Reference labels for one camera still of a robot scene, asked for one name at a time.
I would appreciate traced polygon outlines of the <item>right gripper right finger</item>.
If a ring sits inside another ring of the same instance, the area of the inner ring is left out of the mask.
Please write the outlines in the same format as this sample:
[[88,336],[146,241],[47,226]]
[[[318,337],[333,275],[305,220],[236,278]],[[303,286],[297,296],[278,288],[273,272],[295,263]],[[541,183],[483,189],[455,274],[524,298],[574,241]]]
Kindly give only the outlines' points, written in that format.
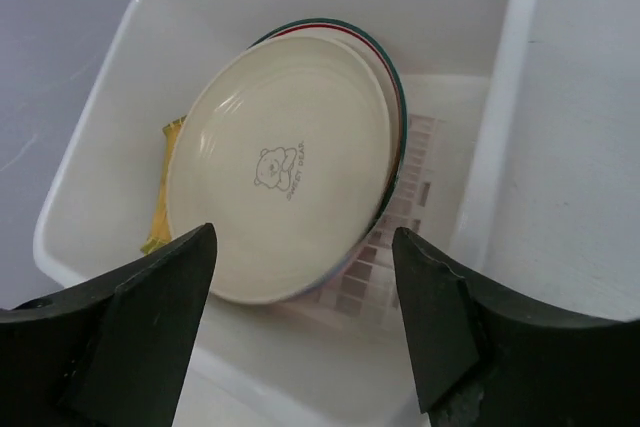
[[518,293],[406,228],[392,242],[420,411],[434,426],[635,426],[639,324]]

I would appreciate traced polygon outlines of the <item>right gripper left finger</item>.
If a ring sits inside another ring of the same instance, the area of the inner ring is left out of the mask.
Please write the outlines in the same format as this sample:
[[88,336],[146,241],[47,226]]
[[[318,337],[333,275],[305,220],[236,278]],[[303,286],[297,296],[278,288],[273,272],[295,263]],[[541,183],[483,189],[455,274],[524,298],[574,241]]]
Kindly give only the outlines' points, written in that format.
[[170,426],[217,256],[206,223],[1,312],[4,426]]

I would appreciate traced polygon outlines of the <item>scoop-shaped woven bamboo tray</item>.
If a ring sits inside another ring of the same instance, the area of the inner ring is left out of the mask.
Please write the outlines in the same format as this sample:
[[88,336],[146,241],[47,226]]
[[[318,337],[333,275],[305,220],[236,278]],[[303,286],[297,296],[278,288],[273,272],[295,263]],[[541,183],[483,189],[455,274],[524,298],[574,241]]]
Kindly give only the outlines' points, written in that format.
[[178,135],[185,119],[185,116],[178,118],[167,124],[162,129],[166,140],[166,148],[162,174],[160,178],[160,187],[156,201],[156,208],[151,222],[150,232],[145,243],[140,248],[141,252],[145,255],[149,255],[150,253],[165,246],[172,240],[167,219],[166,183],[172,153],[174,151]]

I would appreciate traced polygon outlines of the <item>cream plain plate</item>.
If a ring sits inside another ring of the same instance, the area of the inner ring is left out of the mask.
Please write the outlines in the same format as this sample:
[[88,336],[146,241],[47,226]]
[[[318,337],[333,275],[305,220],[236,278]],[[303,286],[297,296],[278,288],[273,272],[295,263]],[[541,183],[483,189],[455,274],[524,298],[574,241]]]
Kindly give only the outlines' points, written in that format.
[[187,115],[169,163],[169,230],[215,227],[211,292],[248,305],[301,295],[341,269],[388,184],[381,87],[346,44],[275,38],[221,70]]

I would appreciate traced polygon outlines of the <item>white plate orange sunburst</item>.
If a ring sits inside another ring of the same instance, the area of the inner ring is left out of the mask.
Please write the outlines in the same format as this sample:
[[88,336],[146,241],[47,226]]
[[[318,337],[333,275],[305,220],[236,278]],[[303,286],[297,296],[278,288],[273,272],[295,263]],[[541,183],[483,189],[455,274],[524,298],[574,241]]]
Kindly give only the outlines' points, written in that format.
[[380,205],[374,215],[368,230],[348,256],[344,257],[328,273],[311,283],[304,290],[295,293],[299,297],[311,293],[322,287],[333,277],[344,271],[355,260],[371,232],[379,223],[391,201],[393,191],[397,185],[399,171],[404,160],[407,136],[408,114],[406,96],[400,76],[387,52],[382,45],[365,30],[348,22],[331,18],[308,18],[293,21],[277,27],[255,41],[260,44],[277,37],[286,36],[314,36],[336,40],[348,45],[369,65],[374,72],[387,105],[391,128],[391,160],[388,167],[387,185],[381,198]]

